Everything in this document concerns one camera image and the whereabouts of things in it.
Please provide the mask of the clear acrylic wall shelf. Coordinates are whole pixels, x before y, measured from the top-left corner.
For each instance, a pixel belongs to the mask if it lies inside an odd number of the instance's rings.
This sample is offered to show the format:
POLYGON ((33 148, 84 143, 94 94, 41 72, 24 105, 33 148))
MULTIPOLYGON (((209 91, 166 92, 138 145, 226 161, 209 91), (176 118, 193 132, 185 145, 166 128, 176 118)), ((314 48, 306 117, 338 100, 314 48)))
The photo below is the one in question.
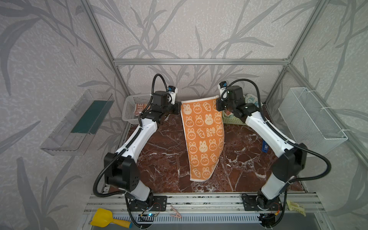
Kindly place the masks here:
POLYGON ((52 156, 82 156, 114 103, 112 93, 86 90, 41 145, 52 156))

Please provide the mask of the orange rabbit pattern towel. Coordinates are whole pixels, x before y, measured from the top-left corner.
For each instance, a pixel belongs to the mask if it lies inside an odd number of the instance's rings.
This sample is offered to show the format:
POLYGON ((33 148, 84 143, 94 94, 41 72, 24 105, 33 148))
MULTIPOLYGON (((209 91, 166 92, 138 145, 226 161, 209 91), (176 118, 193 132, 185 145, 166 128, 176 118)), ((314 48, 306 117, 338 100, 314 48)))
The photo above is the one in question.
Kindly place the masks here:
POLYGON ((183 101, 182 123, 190 167, 190 180, 211 178, 224 147, 222 112, 216 109, 218 96, 183 101))

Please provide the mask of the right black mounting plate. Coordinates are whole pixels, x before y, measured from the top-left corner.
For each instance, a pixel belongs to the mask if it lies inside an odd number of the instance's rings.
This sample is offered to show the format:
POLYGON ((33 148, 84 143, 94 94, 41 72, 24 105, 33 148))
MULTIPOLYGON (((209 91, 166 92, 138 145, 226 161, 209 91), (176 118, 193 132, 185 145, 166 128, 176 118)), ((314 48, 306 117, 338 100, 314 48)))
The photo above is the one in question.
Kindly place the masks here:
POLYGON ((279 197, 268 200, 262 195, 242 194, 241 200, 245 211, 280 211, 283 208, 279 197))

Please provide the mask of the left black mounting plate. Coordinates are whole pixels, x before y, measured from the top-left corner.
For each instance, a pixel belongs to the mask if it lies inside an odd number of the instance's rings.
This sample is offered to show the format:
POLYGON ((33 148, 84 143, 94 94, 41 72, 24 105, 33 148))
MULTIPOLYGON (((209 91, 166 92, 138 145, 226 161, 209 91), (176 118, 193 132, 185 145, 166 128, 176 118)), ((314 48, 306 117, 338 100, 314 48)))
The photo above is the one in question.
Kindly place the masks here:
POLYGON ((168 197, 165 195, 153 195, 149 196, 146 201, 140 201, 137 199, 129 200, 128 206, 130 211, 166 211, 168 197))

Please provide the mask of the striped rabbit text towel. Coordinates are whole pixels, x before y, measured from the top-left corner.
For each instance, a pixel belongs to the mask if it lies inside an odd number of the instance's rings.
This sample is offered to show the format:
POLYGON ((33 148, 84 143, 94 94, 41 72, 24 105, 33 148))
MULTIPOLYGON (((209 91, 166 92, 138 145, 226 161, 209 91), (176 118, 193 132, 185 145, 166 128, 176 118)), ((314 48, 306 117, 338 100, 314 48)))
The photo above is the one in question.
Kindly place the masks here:
POLYGON ((147 103, 138 103, 138 104, 135 104, 135 110, 134 110, 134 115, 135 116, 138 116, 140 113, 143 112, 143 110, 147 107, 147 103))

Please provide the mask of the black mounting plate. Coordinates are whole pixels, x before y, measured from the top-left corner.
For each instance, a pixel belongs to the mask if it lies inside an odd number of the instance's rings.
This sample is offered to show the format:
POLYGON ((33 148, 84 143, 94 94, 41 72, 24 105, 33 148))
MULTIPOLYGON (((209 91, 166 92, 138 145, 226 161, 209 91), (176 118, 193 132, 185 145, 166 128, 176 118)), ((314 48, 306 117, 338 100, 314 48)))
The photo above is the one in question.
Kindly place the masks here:
POLYGON ((245 211, 280 211, 283 208, 279 197, 268 200, 262 195, 242 194, 241 200, 245 211))
POLYGON ((140 201, 137 199, 129 200, 128 206, 130 211, 166 211, 168 197, 165 195, 153 195, 149 196, 146 201, 140 201))

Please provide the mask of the teal rabbit pattern towel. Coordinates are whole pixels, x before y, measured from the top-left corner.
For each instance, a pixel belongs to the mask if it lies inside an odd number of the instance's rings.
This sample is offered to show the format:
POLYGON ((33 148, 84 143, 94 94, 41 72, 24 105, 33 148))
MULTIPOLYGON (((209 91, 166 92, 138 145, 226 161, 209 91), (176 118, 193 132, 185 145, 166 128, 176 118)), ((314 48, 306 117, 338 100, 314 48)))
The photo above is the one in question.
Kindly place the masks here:
POLYGON ((256 105, 258 108, 260 106, 262 106, 262 103, 259 104, 259 101, 258 101, 258 97, 257 96, 254 96, 253 94, 247 94, 245 95, 245 102, 248 104, 248 103, 252 103, 254 105, 256 105))

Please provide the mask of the yellow paper tag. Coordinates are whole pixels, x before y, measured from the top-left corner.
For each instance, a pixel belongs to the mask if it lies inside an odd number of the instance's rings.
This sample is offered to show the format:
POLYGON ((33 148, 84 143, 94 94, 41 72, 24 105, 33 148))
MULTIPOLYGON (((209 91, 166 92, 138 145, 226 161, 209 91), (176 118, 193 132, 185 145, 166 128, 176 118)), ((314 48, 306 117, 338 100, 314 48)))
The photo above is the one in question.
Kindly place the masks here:
POLYGON ((301 215, 303 215, 304 217, 306 216, 304 205, 298 204, 296 202, 293 202, 293 201, 287 199, 287 206, 288 206, 288 209, 290 211, 298 212, 301 215))

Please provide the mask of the yellow plastic scoop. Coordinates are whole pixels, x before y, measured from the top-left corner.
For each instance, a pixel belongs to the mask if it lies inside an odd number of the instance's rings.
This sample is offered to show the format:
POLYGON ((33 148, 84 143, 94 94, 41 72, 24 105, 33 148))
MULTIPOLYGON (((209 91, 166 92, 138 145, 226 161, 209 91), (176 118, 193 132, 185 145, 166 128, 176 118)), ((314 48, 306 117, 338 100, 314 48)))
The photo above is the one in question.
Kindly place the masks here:
POLYGON ((92 221, 90 222, 92 226, 100 228, 105 228, 111 223, 127 229, 132 228, 132 223, 130 221, 115 219, 113 218, 113 213, 111 211, 101 208, 97 209, 92 221))

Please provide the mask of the pink clothespin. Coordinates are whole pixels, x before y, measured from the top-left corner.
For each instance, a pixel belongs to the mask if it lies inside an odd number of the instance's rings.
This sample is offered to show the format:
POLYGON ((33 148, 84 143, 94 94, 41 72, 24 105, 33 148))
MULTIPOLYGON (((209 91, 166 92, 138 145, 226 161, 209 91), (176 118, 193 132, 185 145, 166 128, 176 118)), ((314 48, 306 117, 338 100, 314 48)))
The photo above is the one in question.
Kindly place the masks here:
POLYGON ((171 211, 173 211, 173 214, 170 214, 171 217, 181 219, 182 215, 173 207, 171 206, 171 211))

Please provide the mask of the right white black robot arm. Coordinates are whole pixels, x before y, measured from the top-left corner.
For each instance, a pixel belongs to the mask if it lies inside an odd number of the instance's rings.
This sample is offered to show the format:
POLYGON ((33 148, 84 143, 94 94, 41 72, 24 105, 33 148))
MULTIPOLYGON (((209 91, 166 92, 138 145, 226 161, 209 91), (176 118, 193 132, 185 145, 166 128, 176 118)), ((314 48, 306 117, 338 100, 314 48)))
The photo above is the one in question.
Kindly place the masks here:
POLYGON ((303 143, 297 144, 279 131, 266 119, 261 105, 246 102, 242 87, 235 80, 228 84, 218 84, 220 97, 216 100, 218 111, 228 110, 247 126, 252 128, 273 150, 277 160, 272 165, 272 173, 258 192, 256 202, 261 210, 267 210, 282 193, 294 182, 311 181, 327 176, 331 162, 323 155, 309 150, 303 143), (298 178, 297 175, 305 168, 307 155, 311 154, 326 163, 326 169, 319 175, 298 178))

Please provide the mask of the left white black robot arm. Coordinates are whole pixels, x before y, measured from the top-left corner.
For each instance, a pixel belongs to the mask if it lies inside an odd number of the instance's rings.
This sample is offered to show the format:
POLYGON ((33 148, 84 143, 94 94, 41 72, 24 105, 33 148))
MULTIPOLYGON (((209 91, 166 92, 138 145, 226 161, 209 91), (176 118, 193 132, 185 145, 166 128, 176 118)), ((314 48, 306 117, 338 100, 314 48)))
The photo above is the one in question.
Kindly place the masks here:
POLYGON ((164 87, 163 91, 151 90, 148 105, 138 115, 139 124, 125 144, 116 152, 105 155, 104 168, 93 185, 96 197, 123 194, 151 205, 153 193, 141 181, 137 162, 150 137, 169 115, 178 115, 181 107, 175 100, 177 89, 167 84, 164 87))

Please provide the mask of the white perforated plastic basket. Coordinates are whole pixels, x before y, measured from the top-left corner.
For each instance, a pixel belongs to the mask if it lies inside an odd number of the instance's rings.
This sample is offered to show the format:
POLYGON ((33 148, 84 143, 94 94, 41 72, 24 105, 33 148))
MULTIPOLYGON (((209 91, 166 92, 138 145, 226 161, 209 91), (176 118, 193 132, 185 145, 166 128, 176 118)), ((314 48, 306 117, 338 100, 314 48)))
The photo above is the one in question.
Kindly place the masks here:
POLYGON ((136 94, 128 96, 124 102, 122 120, 132 125, 137 125, 139 122, 138 116, 134 115, 135 104, 148 104, 150 97, 150 94, 136 94))

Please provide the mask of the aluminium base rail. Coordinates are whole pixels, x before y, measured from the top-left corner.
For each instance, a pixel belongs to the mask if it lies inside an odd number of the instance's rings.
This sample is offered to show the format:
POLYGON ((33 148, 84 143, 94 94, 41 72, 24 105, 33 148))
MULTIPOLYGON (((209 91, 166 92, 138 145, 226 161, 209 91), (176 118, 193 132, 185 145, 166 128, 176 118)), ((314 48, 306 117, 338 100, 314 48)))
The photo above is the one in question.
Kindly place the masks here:
MULTIPOLYGON (((139 224, 196 224, 196 223, 259 223, 261 215, 269 213, 280 216, 282 210, 285 213, 302 215, 295 211, 290 211, 288 206, 283 205, 284 196, 280 196, 283 208, 280 211, 245 211, 241 193, 172 193, 157 194, 157 196, 167 196, 166 211, 159 211, 159 215, 154 218, 141 218, 140 214, 158 211, 131 211, 133 218, 139 224), (181 215, 181 219, 173 218, 170 214, 173 206, 181 215)), ((87 230, 98 208, 109 210, 113 213, 113 218, 119 220, 130 220, 127 211, 128 202, 122 195, 108 198, 98 198, 91 196, 83 212, 82 220, 78 228, 87 230)))

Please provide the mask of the green plastic basket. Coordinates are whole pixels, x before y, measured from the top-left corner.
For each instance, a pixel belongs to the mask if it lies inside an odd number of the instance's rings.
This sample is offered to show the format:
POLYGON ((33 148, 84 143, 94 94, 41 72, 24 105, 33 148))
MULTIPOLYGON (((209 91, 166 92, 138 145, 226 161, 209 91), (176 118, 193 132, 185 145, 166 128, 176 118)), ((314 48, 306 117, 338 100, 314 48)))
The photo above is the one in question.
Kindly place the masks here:
POLYGON ((230 113, 227 115, 226 110, 222 111, 222 120, 224 124, 246 126, 246 124, 239 118, 235 117, 234 114, 230 113))

